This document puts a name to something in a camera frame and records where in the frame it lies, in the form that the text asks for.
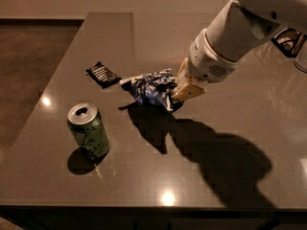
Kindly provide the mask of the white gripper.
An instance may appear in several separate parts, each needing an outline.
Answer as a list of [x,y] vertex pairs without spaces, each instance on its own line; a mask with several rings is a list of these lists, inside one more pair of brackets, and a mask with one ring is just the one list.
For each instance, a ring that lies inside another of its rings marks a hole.
[[[187,65],[193,78],[185,77]],[[213,50],[206,37],[206,29],[203,29],[192,42],[188,56],[179,67],[172,99],[182,102],[204,94],[207,82],[223,81],[237,69],[237,65],[237,62],[224,59]]]

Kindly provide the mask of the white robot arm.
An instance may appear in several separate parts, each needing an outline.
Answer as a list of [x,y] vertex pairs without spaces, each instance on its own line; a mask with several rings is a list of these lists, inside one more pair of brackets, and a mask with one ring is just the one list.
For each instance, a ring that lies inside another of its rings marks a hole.
[[226,79],[252,48],[283,28],[307,31],[307,0],[230,0],[192,42],[177,73],[176,101],[195,98]]

